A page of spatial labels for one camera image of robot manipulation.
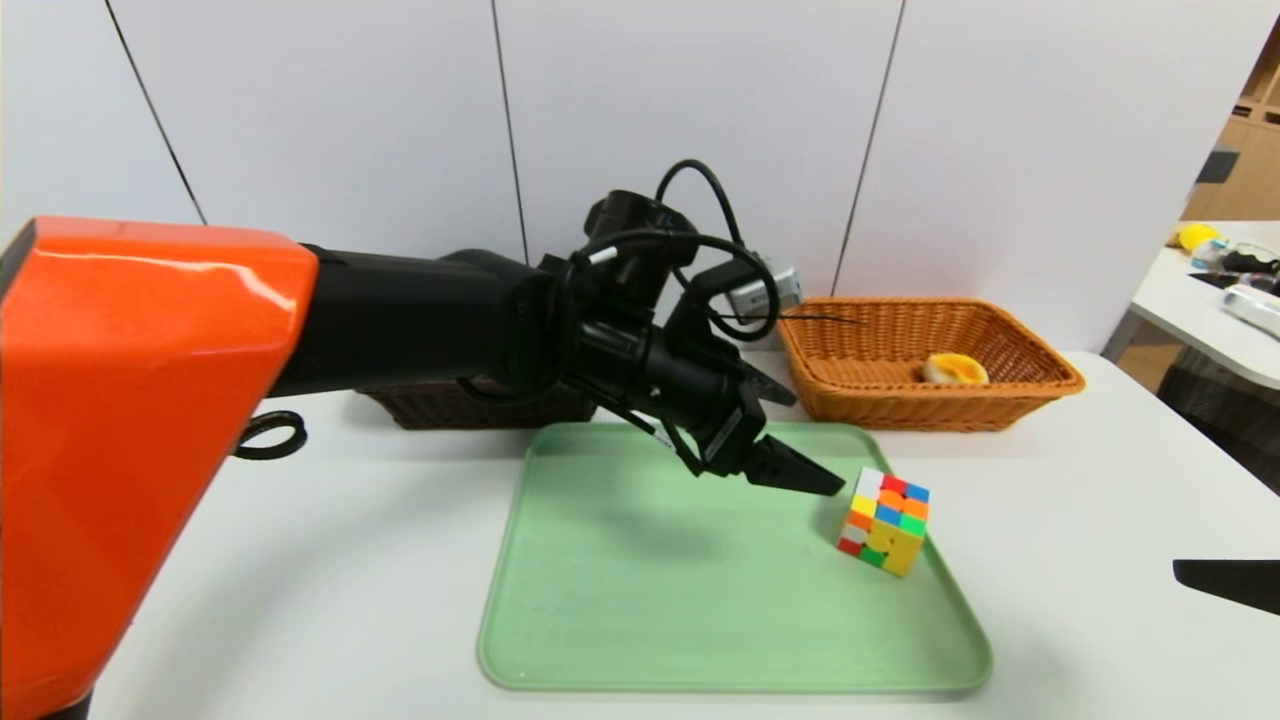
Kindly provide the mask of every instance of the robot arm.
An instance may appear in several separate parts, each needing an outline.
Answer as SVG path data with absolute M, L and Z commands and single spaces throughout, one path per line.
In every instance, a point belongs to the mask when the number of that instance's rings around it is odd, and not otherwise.
M 413 260 L 256 231 L 33 220 L 0 259 L 4 716 L 87 707 L 265 396 L 484 374 L 507 392 L 471 391 L 506 402 L 563 383 L 694 474 L 835 495 L 840 478 L 760 434 L 760 400 L 795 397 L 710 329 L 710 297 L 772 287 L 764 265 L 628 192 L 586 229 L 582 250 L 530 268 L 477 250 Z M 732 258 L 684 281 L 699 247 Z M 672 274 L 686 288 L 659 327 Z

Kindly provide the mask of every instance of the rubik's cube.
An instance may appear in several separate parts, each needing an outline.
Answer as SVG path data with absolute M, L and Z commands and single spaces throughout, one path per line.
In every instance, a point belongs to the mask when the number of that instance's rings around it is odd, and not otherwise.
M 836 547 L 905 577 L 924 546 L 928 519 L 929 491 L 863 468 Z

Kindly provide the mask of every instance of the black cable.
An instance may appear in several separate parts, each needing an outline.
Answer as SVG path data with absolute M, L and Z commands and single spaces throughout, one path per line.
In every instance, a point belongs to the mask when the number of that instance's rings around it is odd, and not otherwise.
M 733 208 L 728 204 L 728 195 L 724 193 L 724 188 L 721 187 L 719 178 L 700 160 L 687 159 L 681 160 L 667 170 L 667 174 L 662 176 L 662 182 L 658 183 L 658 192 L 653 193 L 653 199 L 662 202 L 662 196 L 667 193 L 667 186 L 671 184 L 672 178 L 676 177 L 680 170 L 685 168 L 691 168 L 701 173 L 707 179 L 707 184 L 712 186 L 712 192 L 716 193 L 716 201 L 721 205 L 721 213 L 724 215 L 724 224 L 728 225 L 728 238 L 733 241 L 733 245 L 741 245 L 746 247 L 742 242 L 742 233 L 737 232 L 737 219 L 733 218 Z
M 662 242 L 692 242 L 703 247 L 710 247 L 713 250 L 719 250 L 728 252 L 739 258 L 740 260 L 751 265 L 756 274 L 759 274 L 760 281 L 764 283 L 764 293 L 769 299 L 769 310 L 764 319 L 764 324 L 754 331 L 737 331 L 728 327 L 722 320 L 716 324 L 728 337 L 741 341 L 741 342 L 754 342 L 758 340 L 764 340 L 771 331 L 773 331 L 774 324 L 777 324 L 778 313 L 782 310 L 782 301 L 778 296 L 778 283 L 773 279 L 773 274 L 769 272 L 768 265 L 763 260 L 753 255 L 746 247 L 736 245 L 718 237 L 712 237 L 709 234 L 700 233 L 687 233 L 687 232 L 671 232 L 659 231 L 653 228 L 639 228 L 632 231 L 622 231 L 605 236 L 591 245 L 593 252 L 599 252 L 609 247 L 618 247 L 620 245 L 643 242 L 643 241 L 662 241 Z
M 739 320 L 764 320 L 765 315 L 735 315 L 732 313 L 712 313 L 717 318 L 733 318 Z M 849 323 L 851 325 L 865 325 L 867 320 L 855 320 L 852 318 L 841 318 L 840 315 L 780 315 L 778 320 L 831 320 L 833 323 Z
M 289 428 L 293 430 L 293 434 L 269 447 L 251 447 L 244 445 L 257 436 L 276 428 Z M 244 432 L 241 433 L 239 442 L 232 450 L 232 455 L 241 460 L 278 460 L 287 455 L 293 455 L 306 443 L 307 427 L 302 420 L 302 415 L 292 410 L 274 410 L 271 413 L 262 413 L 248 421 Z
M 728 202 L 728 195 L 721 186 L 719 178 L 716 177 L 716 173 L 713 173 L 712 169 L 708 168 L 700 160 L 687 159 L 687 160 L 681 160 L 675 165 L 672 165 L 671 169 L 667 170 L 667 174 L 662 177 L 662 182 L 658 183 L 658 192 L 654 193 L 654 200 L 662 202 L 663 195 L 667 193 L 667 186 L 671 184 L 671 181 L 676 177 L 676 174 L 678 174 L 680 170 L 684 170 L 685 168 L 691 168 L 694 170 L 698 170 L 703 176 L 703 178 L 707 179 L 707 184 L 709 184 L 712 192 L 716 193 L 716 201 L 719 202 L 721 214 L 724 215 L 724 224 L 728 225 L 730 240 L 732 240 L 735 245 L 741 245 L 742 247 L 746 247 L 746 242 L 742 241 L 742 233 L 739 232 L 737 229 L 737 219 L 733 217 L 733 208 Z M 772 275 L 772 273 L 768 270 L 765 270 L 765 273 Z M 685 277 L 684 270 L 676 268 L 672 272 L 672 274 L 676 275 L 676 282 L 680 283 L 681 288 L 689 290 L 689 278 Z M 736 315 L 709 315 L 709 318 L 712 320 L 712 324 L 716 325 L 716 328 L 719 329 L 719 332 L 724 333 L 731 338 L 742 340 L 742 336 L 746 334 L 742 333 L 741 331 L 731 328 L 730 324 L 724 322 L 724 318 L 736 319 L 737 318 Z M 739 319 L 739 324 L 745 325 L 746 323 Z

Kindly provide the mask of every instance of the brown wicker basket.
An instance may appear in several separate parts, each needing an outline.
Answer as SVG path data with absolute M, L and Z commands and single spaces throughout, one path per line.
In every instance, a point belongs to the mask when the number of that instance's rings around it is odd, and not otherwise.
M 502 392 L 488 379 L 474 380 L 488 392 Z M 361 388 L 376 400 L 406 430 L 541 428 L 552 423 L 590 420 L 595 404 L 581 393 L 557 387 L 547 397 L 525 405 L 498 405 L 476 400 L 453 380 Z
M 1012 315 L 963 299 L 818 299 L 778 323 L 796 393 L 815 420 L 899 430 L 1000 430 L 1084 389 L 1084 378 Z M 963 352 L 991 383 L 927 383 L 934 352 Z

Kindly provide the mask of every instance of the white wall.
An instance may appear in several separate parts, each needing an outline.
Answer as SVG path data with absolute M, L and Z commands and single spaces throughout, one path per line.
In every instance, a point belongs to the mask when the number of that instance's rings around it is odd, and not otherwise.
M 101 0 L 4 6 L 0 246 L 36 214 L 198 222 Z
M 908 0 L 838 295 L 964 295 L 1100 350 L 1280 0 Z
M 489 0 L 114 0 L 205 217 L 524 258 Z
M 532 261 L 580 247 L 588 209 L 609 190 L 649 195 L 692 156 L 719 176 L 746 243 L 795 261 L 809 291 L 827 293 L 899 0 L 497 9 Z M 678 176 L 666 201 L 727 237 L 696 173 Z M 700 266 L 723 261 L 703 255 Z

